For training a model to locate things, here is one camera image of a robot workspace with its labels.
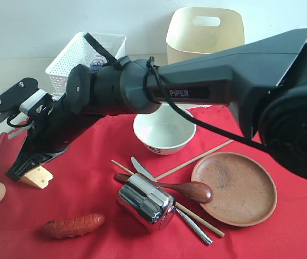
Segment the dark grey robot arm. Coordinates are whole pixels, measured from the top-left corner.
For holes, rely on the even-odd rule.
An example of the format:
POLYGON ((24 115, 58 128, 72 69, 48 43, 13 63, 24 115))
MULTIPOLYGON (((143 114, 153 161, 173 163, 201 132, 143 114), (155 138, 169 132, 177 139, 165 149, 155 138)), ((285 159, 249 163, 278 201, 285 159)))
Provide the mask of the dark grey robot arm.
POLYGON ((166 66, 128 57, 96 71, 77 65, 59 100, 33 93, 21 101, 31 124, 6 175, 18 181, 63 154, 99 119, 150 114, 162 102, 228 107, 240 135, 192 123, 265 152, 307 179, 307 28, 166 66))

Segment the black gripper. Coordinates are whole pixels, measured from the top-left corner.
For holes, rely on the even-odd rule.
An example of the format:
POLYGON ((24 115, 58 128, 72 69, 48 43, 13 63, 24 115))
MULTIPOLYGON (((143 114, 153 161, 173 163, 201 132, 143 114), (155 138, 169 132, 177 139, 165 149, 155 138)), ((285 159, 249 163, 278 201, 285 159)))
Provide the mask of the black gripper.
POLYGON ((25 146, 5 175, 12 181, 19 181, 29 171, 64 154, 69 145, 99 119, 98 114, 72 108, 63 95, 53 103, 47 117, 29 130, 25 146))

